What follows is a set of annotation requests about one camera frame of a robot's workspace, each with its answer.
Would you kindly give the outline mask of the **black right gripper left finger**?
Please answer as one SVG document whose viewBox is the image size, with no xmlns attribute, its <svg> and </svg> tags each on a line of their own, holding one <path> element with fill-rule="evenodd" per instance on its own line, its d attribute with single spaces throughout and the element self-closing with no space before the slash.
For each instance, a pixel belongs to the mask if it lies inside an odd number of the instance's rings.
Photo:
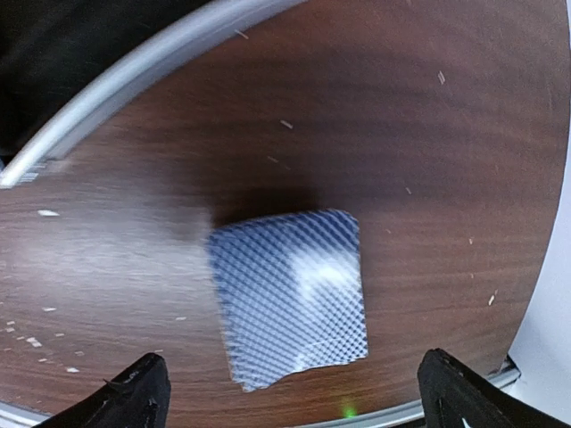
<svg viewBox="0 0 571 428">
<path fill-rule="evenodd" d="M 164 427 L 171 385 L 165 359 L 146 353 L 86 399 L 44 421 L 45 427 Z"/>
</svg>

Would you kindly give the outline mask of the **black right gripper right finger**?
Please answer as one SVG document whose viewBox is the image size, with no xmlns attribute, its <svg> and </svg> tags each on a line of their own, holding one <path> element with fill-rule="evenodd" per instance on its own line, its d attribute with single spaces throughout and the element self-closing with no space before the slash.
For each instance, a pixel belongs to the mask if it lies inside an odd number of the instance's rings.
<svg viewBox="0 0 571 428">
<path fill-rule="evenodd" d="M 510 397 L 442 349 L 418 368 L 428 427 L 556 427 L 558 420 Z"/>
</svg>

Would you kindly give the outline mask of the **grey playing card deck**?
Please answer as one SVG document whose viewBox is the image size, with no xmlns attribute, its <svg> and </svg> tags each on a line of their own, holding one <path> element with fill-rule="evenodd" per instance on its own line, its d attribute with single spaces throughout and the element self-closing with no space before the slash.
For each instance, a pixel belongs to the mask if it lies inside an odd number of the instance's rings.
<svg viewBox="0 0 571 428">
<path fill-rule="evenodd" d="M 232 380 L 246 392 L 368 355 L 360 227 L 343 210 L 213 230 L 206 243 Z"/>
</svg>

